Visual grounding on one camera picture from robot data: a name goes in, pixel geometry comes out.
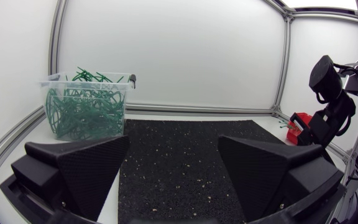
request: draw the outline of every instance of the cable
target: cable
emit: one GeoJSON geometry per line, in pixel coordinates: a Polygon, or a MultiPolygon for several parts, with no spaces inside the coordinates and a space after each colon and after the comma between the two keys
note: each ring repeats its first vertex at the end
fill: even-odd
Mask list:
{"type": "Polygon", "coordinates": [[[346,66],[346,65],[338,65],[338,64],[336,64],[336,63],[334,63],[334,66],[337,67],[337,68],[343,69],[343,71],[341,72],[341,74],[342,74],[342,73],[345,73],[345,72],[348,72],[348,71],[352,71],[352,72],[354,72],[354,73],[357,75],[357,77],[358,77],[358,70],[355,69],[355,68],[352,68],[352,67],[346,66]]]}
{"type": "Polygon", "coordinates": [[[348,117],[347,117],[347,123],[346,123],[346,125],[345,125],[341,130],[339,130],[335,135],[336,135],[336,136],[341,136],[341,135],[343,135],[343,134],[347,131],[347,129],[349,128],[349,126],[351,125],[351,121],[352,121],[351,116],[348,116],[348,117]]]}
{"type": "Polygon", "coordinates": [[[321,104],[328,103],[328,101],[322,100],[322,99],[320,98],[320,95],[319,95],[318,93],[316,93],[316,98],[317,98],[317,101],[318,101],[319,103],[321,103],[321,104]]]}
{"type": "Polygon", "coordinates": [[[358,195],[357,195],[357,191],[354,192],[354,195],[356,196],[356,210],[358,208],[358,195]]]}

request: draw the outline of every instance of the black rubber mat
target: black rubber mat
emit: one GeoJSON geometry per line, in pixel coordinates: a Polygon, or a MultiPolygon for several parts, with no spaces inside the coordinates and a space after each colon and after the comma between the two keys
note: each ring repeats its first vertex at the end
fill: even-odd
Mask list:
{"type": "Polygon", "coordinates": [[[131,147],[119,177],[120,224],[133,218],[244,223],[218,136],[282,143],[253,121],[127,120],[125,133],[131,147]]]}

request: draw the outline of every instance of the white wall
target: white wall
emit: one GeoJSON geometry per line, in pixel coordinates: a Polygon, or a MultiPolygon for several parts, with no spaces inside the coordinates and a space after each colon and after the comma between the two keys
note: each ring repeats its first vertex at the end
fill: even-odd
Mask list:
{"type": "Polygon", "coordinates": [[[42,104],[56,0],[0,0],[0,138],[42,104]]]}
{"type": "MultiPolygon", "coordinates": [[[[358,60],[358,25],[329,19],[295,19],[291,25],[291,49],[287,82],[283,92],[282,111],[314,115],[326,105],[317,102],[309,87],[310,73],[323,55],[338,64],[358,60]]],[[[356,104],[356,115],[347,132],[333,139],[333,143],[348,151],[358,136],[358,96],[349,95],[356,104]]]]}
{"type": "Polygon", "coordinates": [[[128,103],[273,105],[284,21],[260,0],[69,1],[59,71],[135,73],[128,103]]]}

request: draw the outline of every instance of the transparent plastic bin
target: transparent plastic bin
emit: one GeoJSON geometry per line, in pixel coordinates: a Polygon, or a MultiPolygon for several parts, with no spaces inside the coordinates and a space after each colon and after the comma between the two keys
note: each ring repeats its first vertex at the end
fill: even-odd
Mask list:
{"type": "Polygon", "coordinates": [[[126,73],[97,74],[111,82],[86,82],[83,78],[71,81],[77,72],[57,73],[40,82],[44,110],[56,139],[81,141],[123,134],[126,93],[135,88],[136,77],[126,73]]]}

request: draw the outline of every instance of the white table surface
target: white table surface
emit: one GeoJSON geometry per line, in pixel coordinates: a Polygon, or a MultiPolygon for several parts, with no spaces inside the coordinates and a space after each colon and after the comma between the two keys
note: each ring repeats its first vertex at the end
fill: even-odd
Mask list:
{"type": "MultiPolygon", "coordinates": [[[[292,144],[286,139],[287,128],[280,128],[282,124],[279,123],[279,119],[271,116],[244,116],[244,117],[209,117],[209,116],[157,116],[157,115],[139,115],[139,114],[127,114],[126,119],[144,119],[144,120],[165,120],[165,121],[243,121],[253,120],[258,125],[272,133],[286,144],[292,144]]],[[[46,120],[43,120],[31,133],[29,133],[11,152],[7,159],[0,167],[0,184],[4,182],[10,175],[13,174],[11,164],[18,160],[25,154],[24,144],[26,142],[37,142],[53,144],[61,141],[53,138],[50,131],[49,124],[46,120]]],[[[329,152],[329,155],[333,159],[336,167],[343,171],[345,170],[345,164],[340,158],[329,152]]],[[[119,174],[116,176],[114,183],[109,191],[104,207],[98,218],[100,223],[117,223],[118,215],[118,183],[119,174]]],[[[0,222],[1,223],[26,223],[20,214],[9,203],[5,195],[0,189],[0,222]]]]}

